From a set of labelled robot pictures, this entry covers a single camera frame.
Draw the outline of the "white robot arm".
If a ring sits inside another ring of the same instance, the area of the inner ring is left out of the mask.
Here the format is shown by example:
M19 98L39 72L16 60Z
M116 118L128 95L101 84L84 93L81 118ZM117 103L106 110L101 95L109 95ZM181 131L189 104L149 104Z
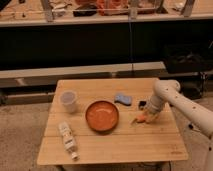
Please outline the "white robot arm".
M213 171L213 111L186 98L179 91L178 81L157 80L153 85L153 94L145 105L145 121L153 122L166 103L177 108L203 135L210 139L203 171Z

